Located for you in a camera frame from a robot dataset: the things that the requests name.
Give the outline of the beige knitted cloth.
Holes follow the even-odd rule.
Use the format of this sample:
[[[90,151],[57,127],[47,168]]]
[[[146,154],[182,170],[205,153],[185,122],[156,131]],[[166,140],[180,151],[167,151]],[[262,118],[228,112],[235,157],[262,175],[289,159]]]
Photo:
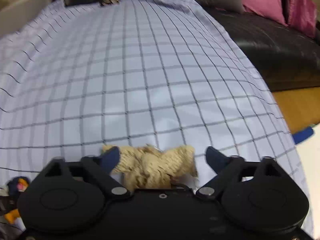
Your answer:
[[[181,145],[160,151],[152,145],[121,146],[119,163],[112,173],[123,175],[123,185],[135,189],[170,189],[173,185],[193,185],[197,178],[195,149]]]

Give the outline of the grey box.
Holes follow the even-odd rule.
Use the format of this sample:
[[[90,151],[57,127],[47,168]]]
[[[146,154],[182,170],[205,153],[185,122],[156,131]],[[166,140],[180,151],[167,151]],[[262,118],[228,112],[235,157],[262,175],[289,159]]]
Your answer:
[[[1,37],[20,30],[52,0],[17,0],[1,10]]]

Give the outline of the blue object at floor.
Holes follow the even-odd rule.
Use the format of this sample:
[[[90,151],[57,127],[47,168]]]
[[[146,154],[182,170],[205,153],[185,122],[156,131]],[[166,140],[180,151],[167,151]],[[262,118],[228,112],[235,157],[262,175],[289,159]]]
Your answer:
[[[305,140],[309,139],[313,134],[313,128],[311,126],[308,126],[307,128],[293,134],[292,137],[295,145],[298,145],[301,142],[304,142]]]

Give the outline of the lilac checkered tablecloth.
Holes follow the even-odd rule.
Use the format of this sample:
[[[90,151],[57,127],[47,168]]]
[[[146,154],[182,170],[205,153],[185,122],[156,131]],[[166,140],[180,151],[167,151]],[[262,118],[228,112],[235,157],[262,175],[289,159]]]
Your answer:
[[[112,196],[81,165],[116,146],[195,149],[193,185]],[[245,163],[217,196],[213,147]],[[312,239],[305,174],[257,69],[194,0],[57,0],[1,38],[1,239]]]

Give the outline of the black leather sofa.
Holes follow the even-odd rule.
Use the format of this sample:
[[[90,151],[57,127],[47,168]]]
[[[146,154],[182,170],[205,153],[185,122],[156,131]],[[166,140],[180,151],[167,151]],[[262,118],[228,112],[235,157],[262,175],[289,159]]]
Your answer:
[[[102,0],[64,0],[67,6]],[[206,7],[257,68],[272,92],[319,86],[319,42],[248,13]]]

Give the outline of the small dark patterned object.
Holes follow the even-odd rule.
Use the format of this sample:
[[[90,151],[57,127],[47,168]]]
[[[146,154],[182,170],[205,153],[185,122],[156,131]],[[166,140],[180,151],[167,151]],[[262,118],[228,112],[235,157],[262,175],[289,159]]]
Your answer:
[[[115,4],[119,4],[120,0],[101,0],[99,2],[101,7],[105,7],[107,5],[115,5]]]

